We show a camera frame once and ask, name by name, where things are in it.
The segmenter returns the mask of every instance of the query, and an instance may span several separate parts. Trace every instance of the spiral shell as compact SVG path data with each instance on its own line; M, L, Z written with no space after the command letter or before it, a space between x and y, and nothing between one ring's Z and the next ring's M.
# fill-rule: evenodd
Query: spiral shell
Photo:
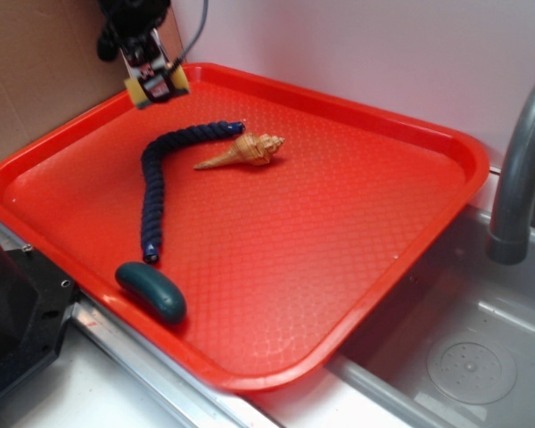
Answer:
M194 169L211 169L236 163L248 163L255 166L266 165L284 141L284 138L268 134L263 136L244 134L236 138L226 152L194 165Z

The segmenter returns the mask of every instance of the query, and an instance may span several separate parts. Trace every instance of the navy blue rope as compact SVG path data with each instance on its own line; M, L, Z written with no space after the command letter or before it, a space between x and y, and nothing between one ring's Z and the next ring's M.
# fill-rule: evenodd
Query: navy blue rope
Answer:
M162 244L162 212L164 210L164 176L162 159L167 153L176 152L193 144L219 140L241 134L242 122L212 122L159 136L149 143L141 156L146 188L144 190L143 216L141 223L141 247L146 263L159 261Z

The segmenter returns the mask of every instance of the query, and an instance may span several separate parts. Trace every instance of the cardboard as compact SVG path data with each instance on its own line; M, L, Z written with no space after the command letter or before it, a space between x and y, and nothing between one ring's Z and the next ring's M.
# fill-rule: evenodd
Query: cardboard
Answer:
M124 90L120 57L96 55L103 24L95 0L0 2L0 160ZM160 36L180 51L172 12Z

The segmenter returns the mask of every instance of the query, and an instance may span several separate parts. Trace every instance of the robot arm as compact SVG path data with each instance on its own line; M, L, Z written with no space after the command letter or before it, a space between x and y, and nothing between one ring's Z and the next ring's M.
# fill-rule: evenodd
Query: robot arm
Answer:
M193 41L170 62L157 28L164 22L170 0L98 0L106 23L97 41L97 56L113 61L121 51L129 79L125 85L133 104L141 109L165 103L188 93L188 82L180 63L202 33L208 11L204 0L202 21Z

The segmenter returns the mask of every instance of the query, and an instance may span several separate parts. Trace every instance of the sink basin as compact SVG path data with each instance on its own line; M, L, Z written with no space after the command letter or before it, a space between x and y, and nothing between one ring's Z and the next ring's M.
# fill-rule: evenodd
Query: sink basin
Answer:
M535 232L501 266L489 219L464 210L340 350L339 375L413 426L535 428Z

